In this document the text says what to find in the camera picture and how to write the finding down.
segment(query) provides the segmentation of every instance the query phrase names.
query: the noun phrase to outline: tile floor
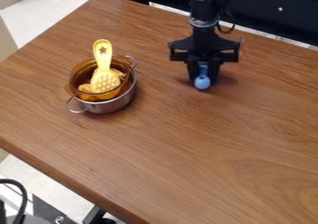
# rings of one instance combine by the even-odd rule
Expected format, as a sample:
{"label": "tile floor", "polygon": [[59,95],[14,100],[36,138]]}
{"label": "tile floor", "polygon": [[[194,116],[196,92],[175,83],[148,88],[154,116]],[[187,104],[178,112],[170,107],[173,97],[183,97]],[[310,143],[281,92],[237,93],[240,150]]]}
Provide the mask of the tile floor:
{"label": "tile floor", "polygon": [[[86,1],[87,0],[23,0],[14,6],[0,10],[0,15],[4,19],[18,47],[22,47]],[[21,20],[22,16],[25,17],[25,15],[27,15],[29,19]],[[239,27],[238,29],[276,38],[275,35],[256,32],[255,30],[247,28]],[[306,44],[293,43],[308,47]],[[44,201],[52,204],[78,223],[81,222],[92,207],[92,204],[87,200],[69,191],[56,181],[38,172],[12,155],[9,155],[0,164],[0,174],[22,182],[28,191],[33,192]],[[43,183],[46,183],[45,189],[41,188],[40,184]]]}

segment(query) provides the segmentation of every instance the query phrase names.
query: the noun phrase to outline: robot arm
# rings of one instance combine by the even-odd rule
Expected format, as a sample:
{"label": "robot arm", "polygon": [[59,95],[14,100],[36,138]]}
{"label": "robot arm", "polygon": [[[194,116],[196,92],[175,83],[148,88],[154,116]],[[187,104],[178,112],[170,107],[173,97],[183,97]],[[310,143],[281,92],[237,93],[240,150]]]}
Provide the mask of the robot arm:
{"label": "robot arm", "polygon": [[190,24],[193,34],[170,43],[170,59],[187,64],[191,81],[199,90],[210,88],[217,81],[224,61],[238,61],[240,42],[219,37],[220,15],[227,12],[230,0],[190,0]]}

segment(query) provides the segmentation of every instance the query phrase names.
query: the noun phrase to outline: wood grain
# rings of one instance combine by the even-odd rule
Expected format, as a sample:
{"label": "wood grain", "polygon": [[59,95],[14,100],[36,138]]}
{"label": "wood grain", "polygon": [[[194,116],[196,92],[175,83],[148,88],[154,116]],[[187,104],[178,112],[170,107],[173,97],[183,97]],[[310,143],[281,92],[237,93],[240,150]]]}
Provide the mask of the wood grain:
{"label": "wood grain", "polygon": [[[0,64],[0,146],[127,223],[314,224],[318,54],[249,33],[208,92],[167,44],[188,19],[90,0]],[[63,108],[100,38],[139,60],[139,91],[105,116]]]}

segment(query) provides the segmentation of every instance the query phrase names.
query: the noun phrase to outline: blue ball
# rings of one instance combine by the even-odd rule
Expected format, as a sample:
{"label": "blue ball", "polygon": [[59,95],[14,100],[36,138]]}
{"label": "blue ball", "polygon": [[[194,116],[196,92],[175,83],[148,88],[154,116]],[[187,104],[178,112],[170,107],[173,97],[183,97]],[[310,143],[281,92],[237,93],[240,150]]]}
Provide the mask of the blue ball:
{"label": "blue ball", "polygon": [[199,90],[207,90],[211,87],[211,80],[205,74],[201,74],[195,78],[194,86]]}

